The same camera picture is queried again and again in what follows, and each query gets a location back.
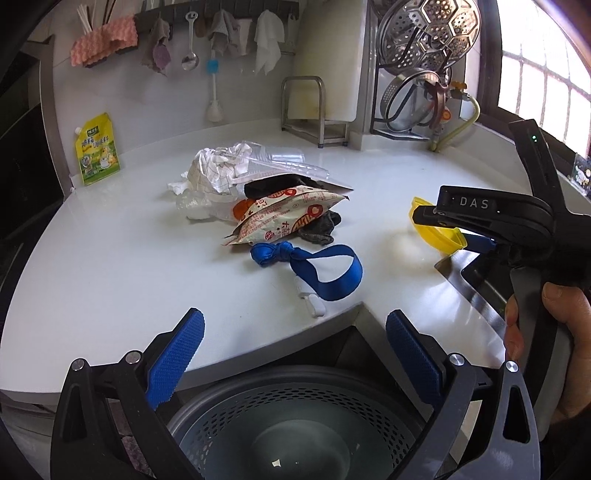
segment kitchen sink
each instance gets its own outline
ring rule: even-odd
[[[484,317],[493,330],[505,336],[505,306],[513,295],[507,265],[486,254],[458,250],[443,258],[435,268]]]

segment snack bag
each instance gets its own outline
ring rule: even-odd
[[[297,186],[256,200],[226,245],[274,242],[316,220],[343,199],[348,200],[328,190]]]
[[[84,185],[120,170],[109,115],[102,113],[85,123],[76,140],[76,157]]]

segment white countertop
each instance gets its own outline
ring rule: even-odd
[[[307,313],[288,264],[263,269],[248,246],[222,246],[233,227],[189,221],[166,190],[199,148],[243,138],[301,148],[308,162],[355,188],[350,201],[334,208],[343,222],[333,236],[357,253],[363,281],[351,296],[327,302],[325,317]],[[408,210],[415,195],[436,201],[442,184],[523,189],[454,148],[446,155],[422,148],[396,142],[387,150],[319,150],[279,132],[276,122],[253,122],[122,155],[121,172],[66,200],[31,255],[2,335],[0,390],[15,400],[56,403],[72,360],[107,364],[132,349],[144,350],[190,307],[203,312],[206,330],[188,370],[288,338],[359,303],[384,323],[389,312],[402,309],[446,351],[498,366],[504,359],[501,339],[434,269],[440,254],[416,234]],[[340,259],[316,265],[324,281],[347,268]]]

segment metal screw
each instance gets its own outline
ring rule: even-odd
[[[78,370],[82,370],[82,367],[84,366],[84,359],[83,358],[77,358],[76,360],[74,360],[72,362],[72,370],[74,372],[77,372]]]
[[[464,364],[464,357],[462,357],[459,353],[452,353],[449,356],[449,361],[455,366],[461,367]]]
[[[139,353],[137,350],[132,350],[125,355],[125,361],[130,365],[136,364],[139,362],[139,359],[142,358],[142,354]]]
[[[509,360],[509,361],[508,361],[508,362],[505,364],[505,366],[507,367],[507,370],[508,370],[509,372],[513,372],[513,373],[515,373],[515,372],[517,372],[517,371],[519,370],[519,367],[517,366],[517,364],[516,364],[515,362],[512,362],[511,360]]]

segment yellow plastic strainer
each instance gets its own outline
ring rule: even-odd
[[[412,222],[413,212],[418,206],[423,205],[434,206],[432,203],[429,203],[422,198],[413,198],[413,205],[411,206],[410,212],[408,213]],[[433,248],[436,248],[446,255],[451,255],[457,250],[466,248],[468,245],[466,242],[466,237],[464,237],[459,228],[440,228],[437,226],[417,225],[414,222],[413,225],[423,240],[425,240]]]

